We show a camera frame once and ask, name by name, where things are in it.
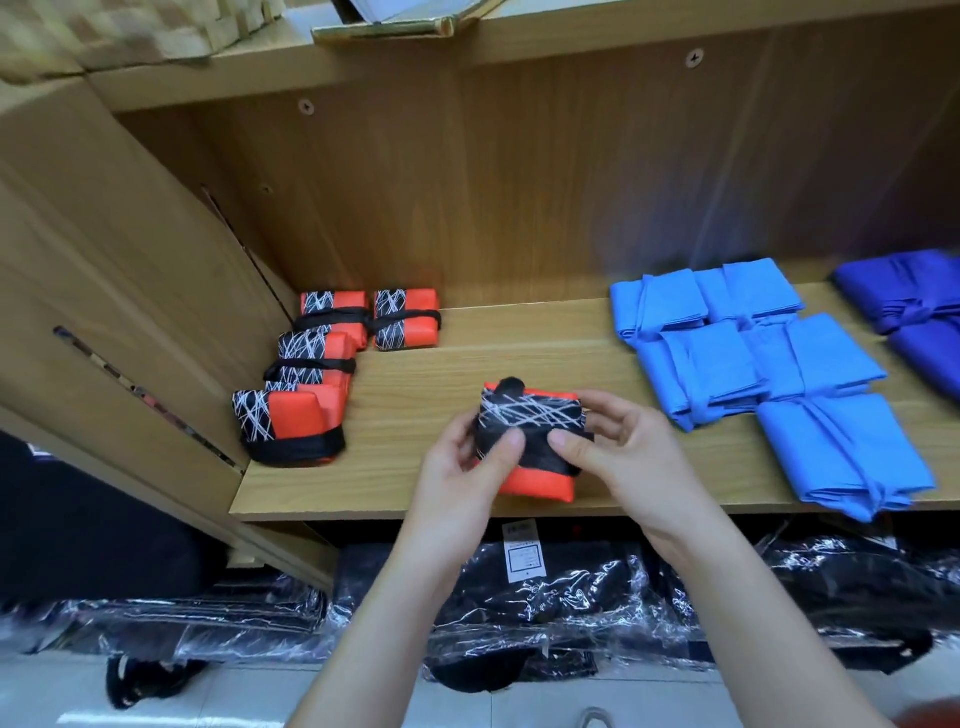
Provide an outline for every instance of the wooden board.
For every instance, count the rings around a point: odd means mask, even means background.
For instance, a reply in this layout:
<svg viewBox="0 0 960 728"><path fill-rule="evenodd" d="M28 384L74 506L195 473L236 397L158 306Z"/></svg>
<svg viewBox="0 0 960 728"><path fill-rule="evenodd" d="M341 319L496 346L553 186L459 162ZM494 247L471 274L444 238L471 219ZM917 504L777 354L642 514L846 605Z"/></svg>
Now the wooden board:
<svg viewBox="0 0 960 728"><path fill-rule="evenodd" d="M113 111L133 111L393 76L463 69L679 38L858 15L943 7L955 0L507 0L452 41L314 46L296 21L276 25L214 58L106 71L90 82Z"/></svg>
<svg viewBox="0 0 960 728"><path fill-rule="evenodd" d="M921 508L960 508L960 409L897 360L825 283L799 286L808 313L829 311L889 373L876 386L935 472ZM474 406L487 380L519 376L547 390L606 389L652 406L633 351L612 333L605 299L448 310L438 349L360 356L344 428L348 450L323 468L256 463L230 512L245 521L402 518L420 458L446 421ZM793 496L753 415L678 435L710 491L732 513L809 510ZM583 475L571 504L502 497L496 516L619 513L606 486Z"/></svg>

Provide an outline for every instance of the forearm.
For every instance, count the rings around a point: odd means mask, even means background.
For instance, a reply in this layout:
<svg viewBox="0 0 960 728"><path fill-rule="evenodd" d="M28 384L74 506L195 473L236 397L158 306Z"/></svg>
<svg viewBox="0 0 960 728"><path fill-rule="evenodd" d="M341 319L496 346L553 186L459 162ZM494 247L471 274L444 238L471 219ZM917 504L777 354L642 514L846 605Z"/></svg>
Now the forearm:
<svg viewBox="0 0 960 728"><path fill-rule="evenodd" d="M400 726L448 581L395 547L288 727Z"/></svg>
<svg viewBox="0 0 960 728"><path fill-rule="evenodd" d="M732 522L676 566L746 728L891 726Z"/></svg>

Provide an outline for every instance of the wood grain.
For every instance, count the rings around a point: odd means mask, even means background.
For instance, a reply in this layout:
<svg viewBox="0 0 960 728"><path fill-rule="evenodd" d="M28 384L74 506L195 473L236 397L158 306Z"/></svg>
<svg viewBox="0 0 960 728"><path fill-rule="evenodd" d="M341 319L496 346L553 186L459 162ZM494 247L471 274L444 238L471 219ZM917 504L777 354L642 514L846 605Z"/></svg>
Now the wood grain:
<svg viewBox="0 0 960 728"><path fill-rule="evenodd" d="M376 83L144 112L137 128L152 126L148 144L193 137L159 158L187 186L228 181L231 208L299 290L435 287L451 307L578 300L614 279L768 254L804 282L868 254L871 225L909 228L913 201L944 210L940 237L960 231L945 184L958 34L960 9L946 8L400 67ZM706 55L690 70L694 46ZM192 149L221 169L188 169Z"/></svg>
<svg viewBox="0 0 960 728"><path fill-rule="evenodd" d="M111 485L328 583L311 540L228 514L237 469L54 334L69 329L242 468L230 394L257 383L287 326L250 260L84 82L5 109L0 406Z"/></svg>
<svg viewBox="0 0 960 728"><path fill-rule="evenodd" d="M89 78L111 110L133 111L383 78L401 67L465 69L951 4L955 0L506 0L475 32L452 42L336 47L314 46L296 22L281 19L203 63Z"/></svg>
<svg viewBox="0 0 960 728"><path fill-rule="evenodd" d="M936 473L918 507L960 504L960 411L932 393L825 283L799 286L808 313L829 311L889 373L876 386ZM547 390L599 388L657 406L629 347L612 334L605 299L447 310L438 349L369 352L358 361L345 430L348 450L323 468L257 463L230 512L245 521L401 518L420 467L446 421L475 406L484 381L519 376ZM809 510L784 480L753 415L678 435L710 491L733 513ZM502 497L496 516L618 513L602 482L583 475L571 504Z"/></svg>

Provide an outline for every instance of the dark blue folded bag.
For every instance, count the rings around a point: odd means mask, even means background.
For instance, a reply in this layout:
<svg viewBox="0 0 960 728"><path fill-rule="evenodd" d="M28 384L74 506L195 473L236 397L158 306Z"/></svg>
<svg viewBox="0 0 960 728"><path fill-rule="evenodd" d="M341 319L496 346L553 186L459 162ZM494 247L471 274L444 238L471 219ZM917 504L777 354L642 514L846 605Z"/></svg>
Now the dark blue folded bag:
<svg viewBox="0 0 960 728"><path fill-rule="evenodd" d="M941 251L845 263L833 281L877 333L960 313L960 266Z"/></svg>
<svg viewBox="0 0 960 728"><path fill-rule="evenodd" d="M771 400L857 394L887 376L828 313L741 335L769 381Z"/></svg>
<svg viewBox="0 0 960 728"><path fill-rule="evenodd" d="M904 327L887 342L931 386L960 402L960 316Z"/></svg>
<svg viewBox="0 0 960 728"><path fill-rule="evenodd" d="M631 346L636 341L653 341L661 331L701 327L708 315L688 268L614 283L610 301L616 335Z"/></svg>
<svg viewBox="0 0 960 728"><path fill-rule="evenodd" d="M867 523L936 487L881 395L767 401L756 415L804 503Z"/></svg>
<svg viewBox="0 0 960 728"><path fill-rule="evenodd" d="M637 343L636 352L663 411L687 432L754 412L769 391L731 321L664 331L659 341Z"/></svg>
<svg viewBox="0 0 960 728"><path fill-rule="evenodd" d="M694 274L709 310L709 321L736 321L741 330L777 323L804 310L804 302L773 259L730 263Z"/></svg>

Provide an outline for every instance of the fingernail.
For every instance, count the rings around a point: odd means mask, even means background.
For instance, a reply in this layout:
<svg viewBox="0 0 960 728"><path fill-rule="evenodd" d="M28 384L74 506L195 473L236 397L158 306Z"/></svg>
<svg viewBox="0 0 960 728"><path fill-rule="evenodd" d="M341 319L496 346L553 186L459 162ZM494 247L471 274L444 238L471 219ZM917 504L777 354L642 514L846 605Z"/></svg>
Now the fingernail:
<svg viewBox="0 0 960 728"><path fill-rule="evenodd" d="M507 441L508 445L517 447L523 445L526 441L526 435L523 434L523 431L519 427L511 427L504 434L504 439Z"/></svg>
<svg viewBox="0 0 960 728"><path fill-rule="evenodd" d="M562 448L566 444L566 431L561 429L551 429L550 434L546 436L546 439L549 441L550 445L555 445L558 448Z"/></svg>

